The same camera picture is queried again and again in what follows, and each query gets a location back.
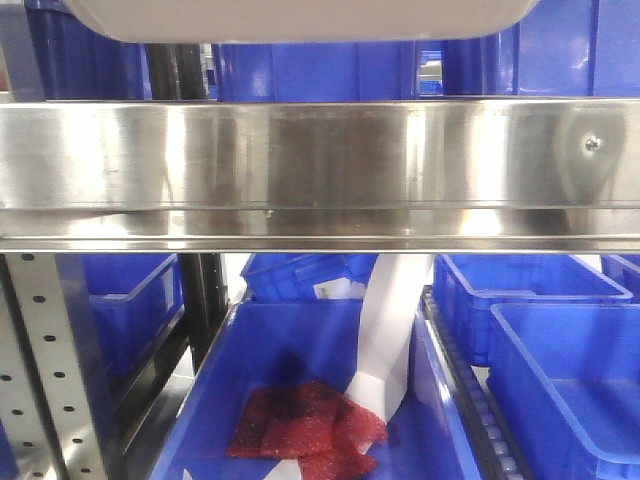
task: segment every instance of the blue plastic bin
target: blue plastic bin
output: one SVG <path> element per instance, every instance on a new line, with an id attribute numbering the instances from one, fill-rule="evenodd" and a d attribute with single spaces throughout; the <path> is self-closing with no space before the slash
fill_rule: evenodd
<path id="1" fill-rule="evenodd" d="M 640 306 L 491 311 L 489 387 L 535 478 L 640 479 Z"/>
<path id="2" fill-rule="evenodd" d="M 637 0 L 540 0 L 518 24 L 444 42 L 448 95 L 638 96 Z"/>
<path id="3" fill-rule="evenodd" d="M 89 300 L 107 373 L 130 373 L 182 309 L 176 255 L 83 256 Z"/>
<path id="4" fill-rule="evenodd" d="M 633 294 L 640 303 L 640 255 L 602 255 L 602 272 Z"/>
<path id="5" fill-rule="evenodd" d="M 26 0 L 29 26 L 50 100 L 145 97 L 144 51 L 93 32 L 58 0 Z"/>
<path id="6" fill-rule="evenodd" d="M 212 347 L 152 480 L 261 480 L 276 461 L 225 457 L 244 403 L 258 387 L 322 379 L 339 391 L 356 364 L 357 301 L 239 306 Z M 414 325 L 408 393 L 389 441 L 370 450 L 367 480 L 479 480 L 471 448 L 424 317 Z"/>
<path id="7" fill-rule="evenodd" d="M 494 303 L 630 303 L 632 295 L 572 255 L 440 255 L 433 297 L 467 361 L 488 366 Z"/>
<path id="8" fill-rule="evenodd" d="M 18 475 L 18 466 L 11 445 L 0 423 L 0 480 L 13 480 Z"/>
<path id="9" fill-rule="evenodd" d="M 217 45 L 218 99 L 348 102 L 417 99 L 417 42 Z"/>
<path id="10" fill-rule="evenodd" d="M 241 275 L 259 302 L 362 298 L 362 287 L 369 283 L 377 258 L 369 254 L 259 253 L 249 257 Z"/>

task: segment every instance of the white tray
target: white tray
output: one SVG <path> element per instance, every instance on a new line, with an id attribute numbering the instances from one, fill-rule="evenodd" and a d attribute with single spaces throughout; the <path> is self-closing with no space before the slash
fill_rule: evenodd
<path id="1" fill-rule="evenodd" d="M 65 0 L 92 29 L 131 42 L 329 42 L 487 35 L 538 0 Z"/>

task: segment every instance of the shelf rack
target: shelf rack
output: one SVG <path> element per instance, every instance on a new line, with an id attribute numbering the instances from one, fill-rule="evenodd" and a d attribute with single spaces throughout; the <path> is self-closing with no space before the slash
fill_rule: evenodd
<path id="1" fill-rule="evenodd" d="M 0 66 L 13 99 L 42 101 L 19 3 L 0 3 Z M 202 288 L 208 253 L 640 250 L 636 138 L 633 99 L 0 104 L 0 418 L 20 478 L 125 479 L 122 405 L 162 383 L 152 359 L 114 402 L 75 253 L 183 254 L 185 319 L 157 351 L 175 363 L 189 337 L 198 364 L 226 307 Z"/>

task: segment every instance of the metal shelf beam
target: metal shelf beam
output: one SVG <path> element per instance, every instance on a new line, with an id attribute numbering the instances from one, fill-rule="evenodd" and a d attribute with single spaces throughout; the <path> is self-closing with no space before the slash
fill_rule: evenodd
<path id="1" fill-rule="evenodd" d="M 0 251 L 640 249 L 640 100 L 0 106 Z"/>

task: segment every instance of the screw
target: screw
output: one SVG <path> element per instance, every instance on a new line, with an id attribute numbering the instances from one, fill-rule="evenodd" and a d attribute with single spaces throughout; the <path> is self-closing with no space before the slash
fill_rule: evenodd
<path id="1" fill-rule="evenodd" d="M 602 146 L 602 140 L 598 137 L 589 137 L 584 143 L 584 146 L 590 152 L 595 152 Z"/>

